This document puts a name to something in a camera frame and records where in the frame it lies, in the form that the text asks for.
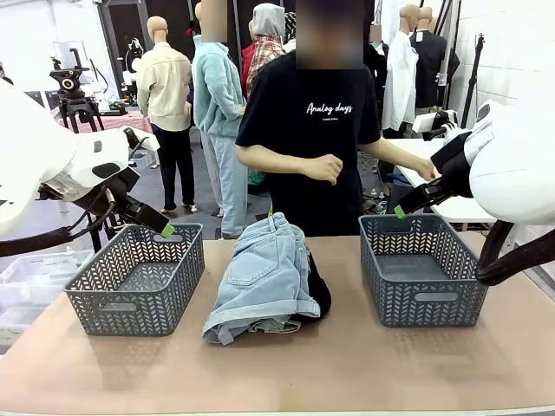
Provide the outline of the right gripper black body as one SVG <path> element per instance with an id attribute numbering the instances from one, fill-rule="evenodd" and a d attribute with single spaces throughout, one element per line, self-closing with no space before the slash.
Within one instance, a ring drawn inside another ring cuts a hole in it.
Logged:
<path id="1" fill-rule="evenodd" d="M 464 151 L 470 134 L 463 132 L 457 135 L 431 157 L 440 174 L 439 187 L 448 196 L 473 196 L 469 183 L 470 165 Z"/>

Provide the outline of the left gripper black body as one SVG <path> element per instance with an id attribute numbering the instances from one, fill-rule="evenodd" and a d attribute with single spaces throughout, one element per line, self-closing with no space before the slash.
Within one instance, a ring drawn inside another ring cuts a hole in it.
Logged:
<path id="1" fill-rule="evenodd" d="M 86 209 L 97 217 L 104 215 L 110 205 L 112 212 L 127 219 L 145 219 L 150 215 L 150 208 L 138 199 L 130 196 L 140 175 L 131 168 L 93 168 L 91 170 L 98 185 L 86 195 Z"/>

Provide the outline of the person's right hand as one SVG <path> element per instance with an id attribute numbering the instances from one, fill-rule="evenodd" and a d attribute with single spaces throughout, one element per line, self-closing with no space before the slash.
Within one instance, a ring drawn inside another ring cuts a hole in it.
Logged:
<path id="1" fill-rule="evenodd" d="M 326 154 L 318 158 L 307 159 L 302 172 L 310 179 L 336 185 L 342 169 L 343 162 L 338 157 L 333 154 Z"/>

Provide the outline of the person's left hand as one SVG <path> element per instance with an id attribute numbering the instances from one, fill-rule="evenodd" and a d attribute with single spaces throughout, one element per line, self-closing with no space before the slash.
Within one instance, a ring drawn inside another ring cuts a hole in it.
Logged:
<path id="1" fill-rule="evenodd" d="M 432 181 L 437 178 L 437 171 L 430 159 L 421 159 L 418 163 L 416 171 L 426 181 Z"/>

